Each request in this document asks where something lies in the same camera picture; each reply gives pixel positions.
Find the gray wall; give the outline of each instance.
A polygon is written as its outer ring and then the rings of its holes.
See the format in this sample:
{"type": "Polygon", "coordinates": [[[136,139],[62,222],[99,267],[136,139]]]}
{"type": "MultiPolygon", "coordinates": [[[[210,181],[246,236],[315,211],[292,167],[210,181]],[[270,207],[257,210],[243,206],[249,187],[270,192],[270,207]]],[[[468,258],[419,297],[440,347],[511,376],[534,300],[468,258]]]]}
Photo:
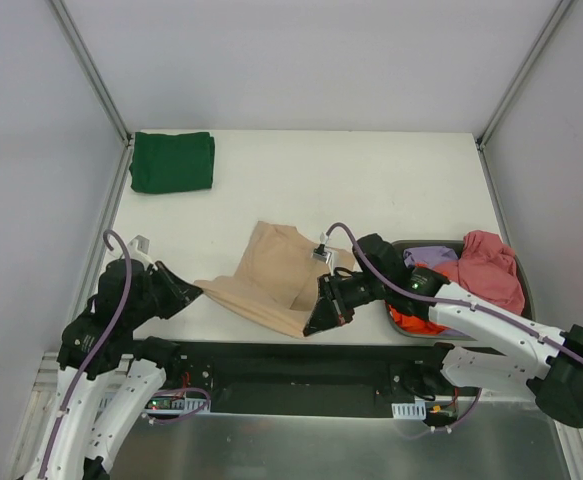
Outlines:
{"type": "Polygon", "coordinates": [[[541,321],[583,325],[583,1],[487,155],[541,321]]]}
{"type": "Polygon", "coordinates": [[[66,0],[129,127],[480,133],[556,0],[66,0]]]}
{"type": "Polygon", "coordinates": [[[0,0],[0,478],[122,146],[42,0],[0,0]]]}

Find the purple cloth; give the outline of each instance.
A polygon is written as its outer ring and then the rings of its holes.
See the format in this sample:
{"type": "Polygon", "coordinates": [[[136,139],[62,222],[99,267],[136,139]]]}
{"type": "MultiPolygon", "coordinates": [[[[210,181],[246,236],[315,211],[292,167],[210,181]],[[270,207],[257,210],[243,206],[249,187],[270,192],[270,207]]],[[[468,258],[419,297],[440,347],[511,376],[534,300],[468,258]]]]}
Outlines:
{"type": "Polygon", "coordinates": [[[449,247],[407,248],[403,256],[407,267],[415,267],[416,264],[423,263],[429,268],[435,268],[441,263],[458,260],[456,253],[449,247]]]}

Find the plastic container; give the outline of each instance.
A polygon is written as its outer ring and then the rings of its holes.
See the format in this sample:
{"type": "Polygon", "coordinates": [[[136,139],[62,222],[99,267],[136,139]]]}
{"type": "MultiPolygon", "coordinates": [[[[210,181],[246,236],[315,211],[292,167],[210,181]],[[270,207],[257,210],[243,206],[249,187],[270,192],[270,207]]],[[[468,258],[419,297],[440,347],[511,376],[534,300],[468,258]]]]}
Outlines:
{"type": "MultiPolygon", "coordinates": [[[[464,249],[464,242],[462,240],[400,240],[397,242],[393,242],[393,246],[398,252],[398,256],[403,258],[403,253],[407,248],[414,248],[414,247],[431,247],[431,246],[442,246],[442,247],[449,247],[455,251],[458,255],[458,258],[462,255],[462,250],[464,249]]],[[[522,293],[524,294],[524,310],[522,310],[521,316],[527,318],[529,320],[533,320],[534,310],[533,310],[533,300],[531,298],[531,292],[529,292],[529,284],[527,282],[527,278],[524,275],[524,270],[522,269],[522,265],[520,265],[520,260],[518,257],[515,258],[515,263],[517,265],[517,276],[518,281],[520,282],[520,286],[522,287],[522,293]]],[[[414,337],[414,338],[440,338],[443,340],[473,340],[469,337],[458,337],[453,335],[424,335],[421,333],[410,333],[402,328],[400,328],[396,323],[393,321],[393,317],[389,313],[389,308],[387,306],[387,317],[389,319],[389,323],[399,332],[401,335],[406,335],[407,337],[414,337]]]]}

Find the gray floor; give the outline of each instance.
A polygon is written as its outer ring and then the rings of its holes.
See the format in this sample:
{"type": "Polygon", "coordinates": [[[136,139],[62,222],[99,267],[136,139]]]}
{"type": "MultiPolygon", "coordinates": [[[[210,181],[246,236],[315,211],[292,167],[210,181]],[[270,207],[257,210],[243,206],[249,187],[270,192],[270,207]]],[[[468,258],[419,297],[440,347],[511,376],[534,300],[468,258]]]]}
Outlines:
{"type": "Polygon", "coordinates": [[[420,422],[200,415],[140,420],[112,480],[568,479],[553,423],[519,404],[481,403],[451,435],[406,440],[420,422]]]}

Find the garment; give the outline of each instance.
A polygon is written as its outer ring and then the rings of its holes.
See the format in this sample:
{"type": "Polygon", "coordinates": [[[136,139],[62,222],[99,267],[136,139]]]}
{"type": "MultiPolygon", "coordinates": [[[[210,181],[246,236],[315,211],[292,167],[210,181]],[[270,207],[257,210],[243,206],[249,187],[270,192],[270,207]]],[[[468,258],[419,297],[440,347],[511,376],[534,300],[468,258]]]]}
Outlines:
{"type": "Polygon", "coordinates": [[[456,253],[449,247],[437,246],[407,248],[402,256],[404,264],[409,268],[420,264],[435,268],[441,263],[458,259],[456,253]]]}
{"type": "MultiPolygon", "coordinates": [[[[293,337],[304,328],[318,300],[318,277],[328,266],[311,257],[317,243],[295,227],[258,222],[233,276],[194,285],[220,305],[249,320],[293,337]]],[[[355,258],[338,253],[338,265],[353,268],[355,258]]]]}
{"type": "Polygon", "coordinates": [[[174,193],[213,185],[215,142],[208,132],[183,135],[136,133],[131,188],[140,193],[174,193]]]}
{"type": "Polygon", "coordinates": [[[495,233],[476,230],[464,237],[458,261],[434,268],[478,297],[519,315],[524,293],[517,277],[515,252],[495,233]]]}

